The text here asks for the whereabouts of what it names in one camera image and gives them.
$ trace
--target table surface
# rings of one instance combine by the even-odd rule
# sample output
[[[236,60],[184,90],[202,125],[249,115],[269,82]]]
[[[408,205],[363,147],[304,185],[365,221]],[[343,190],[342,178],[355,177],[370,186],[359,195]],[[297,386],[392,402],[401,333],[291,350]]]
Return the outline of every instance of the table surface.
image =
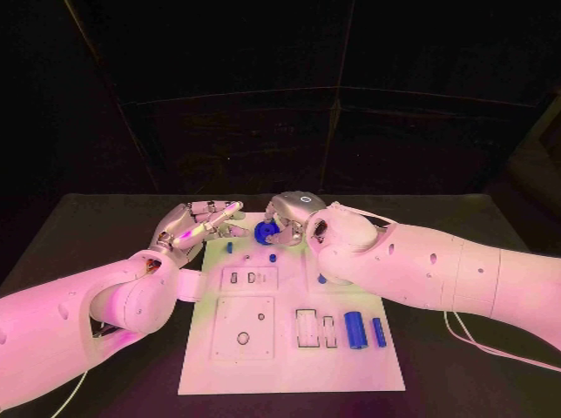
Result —
[[[262,212],[272,195],[66,195],[0,287],[0,297],[127,259],[147,247],[160,219],[181,202],[242,200]],[[486,195],[321,196],[330,204],[435,228],[480,244],[526,251]],[[189,267],[199,268],[202,253]],[[193,304],[88,373],[64,416],[561,416],[561,374],[480,352],[456,340],[443,313],[385,300],[405,392],[177,396]],[[474,338],[561,367],[561,353],[532,334],[463,314]],[[51,416],[77,380],[2,413]]]

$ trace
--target oval hole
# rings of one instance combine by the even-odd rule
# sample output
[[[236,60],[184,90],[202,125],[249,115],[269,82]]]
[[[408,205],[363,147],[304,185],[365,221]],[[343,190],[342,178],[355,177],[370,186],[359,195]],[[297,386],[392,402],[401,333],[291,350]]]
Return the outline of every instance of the oval hole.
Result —
[[[0,328],[0,344],[4,345],[5,344],[5,340],[7,340],[7,333],[5,331]]]
[[[57,306],[57,312],[60,313],[60,316],[63,317],[63,320],[69,319],[69,309],[63,304]]]

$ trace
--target white board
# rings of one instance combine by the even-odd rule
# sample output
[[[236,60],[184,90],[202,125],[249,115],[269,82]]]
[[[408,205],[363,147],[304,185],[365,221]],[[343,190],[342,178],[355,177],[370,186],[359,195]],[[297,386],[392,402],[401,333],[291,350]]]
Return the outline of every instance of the white board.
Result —
[[[233,223],[254,231],[262,218],[248,213]],[[262,246],[252,236],[216,239],[203,271],[207,291],[194,305],[178,394],[405,390],[382,299],[356,285],[320,283],[304,243],[282,247]],[[350,311],[363,316],[360,350],[349,347]],[[378,345],[372,318],[381,318],[386,347]],[[308,347],[298,347],[298,333]]]

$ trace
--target robotic arm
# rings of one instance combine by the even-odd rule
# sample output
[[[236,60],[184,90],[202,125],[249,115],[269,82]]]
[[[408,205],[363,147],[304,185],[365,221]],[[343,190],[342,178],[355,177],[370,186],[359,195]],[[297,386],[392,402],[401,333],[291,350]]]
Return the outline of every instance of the robotic arm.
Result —
[[[321,275],[411,307],[464,312],[526,329],[561,351],[561,259],[483,246],[421,226],[324,202],[307,192],[274,196],[269,243],[304,239]],[[363,217],[389,222],[379,228]]]
[[[178,205],[161,220],[150,249],[127,260],[0,299],[0,411],[57,388],[155,332],[176,300],[196,301],[202,273],[180,268],[203,240],[241,237],[241,202]],[[114,330],[92,333],[90,317]]]

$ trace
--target blue cylinder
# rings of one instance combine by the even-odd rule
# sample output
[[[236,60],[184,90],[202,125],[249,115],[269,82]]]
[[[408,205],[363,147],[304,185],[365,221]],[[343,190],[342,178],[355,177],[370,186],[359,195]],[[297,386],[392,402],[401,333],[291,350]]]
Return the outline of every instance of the blue cylinder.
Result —
[[[372,319],[373,331],[376,333],[378,347],[386,347],[386,340],[383,338],[381,318]]]
[[[362,313],[357,311],[344,314],[346,333],[349,335],[349,347],[360,350],[368,347],[368,339],[365,338]]]
[[[271,246],[271,244],[265,241],[268,235],[274,235],[280,232],[280,226],[277,226],[275,221],[267,224],[265,221],[259,222],[255,226],[255,240],[264,246]]]

